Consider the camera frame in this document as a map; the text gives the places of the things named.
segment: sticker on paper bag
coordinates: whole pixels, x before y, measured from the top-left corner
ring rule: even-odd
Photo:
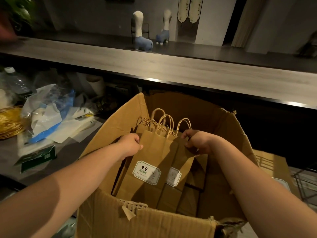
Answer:
[[[166,184],[175,187],[178,185],[178,182],[180,180],[180,176],[182,176],[182,173],[173,167],[170,168],[170,171],[168,172]]]
[[[144,161],[138,161],[133,170],[133,174],[136,178],[143,180],[150,185],[156,185],[161,175],[161,171],[159,168]]]

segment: green plant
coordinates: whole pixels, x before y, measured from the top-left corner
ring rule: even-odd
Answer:
[[[32,12],[34,2],[31,0],[0,0],[0,9],[9,14],[16,29],[22,26],[23,22],[32,25]]]

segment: hanging door curtain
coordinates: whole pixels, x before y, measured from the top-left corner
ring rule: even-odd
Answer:
[[[189,17],[191,23],[195,23],[200,17],[203,0],[179,0],[178,20],[182,23]]]
[[[188,16],[191,23],[195,23],[199,19],[202,3],[203,0],[191,0]]]
[[[189,3],[190,0],[179,0],[177,17],[181,23],[188,17]]]

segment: person's left hand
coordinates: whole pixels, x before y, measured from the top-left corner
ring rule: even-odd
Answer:
[[[122,145],[122,149],[124,149],[124,155],[122,156],[122,160],[125,157],[135,155],[139,150],[143,149],[143,145],[139,144],[140,138],[137,134],[128,134],[122,136],[118,144]]]

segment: green box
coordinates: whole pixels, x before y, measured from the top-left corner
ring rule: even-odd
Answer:
[[[21,173],[49,160],[56,159],[55,145],[22,156],[14,165],[21,165]]]

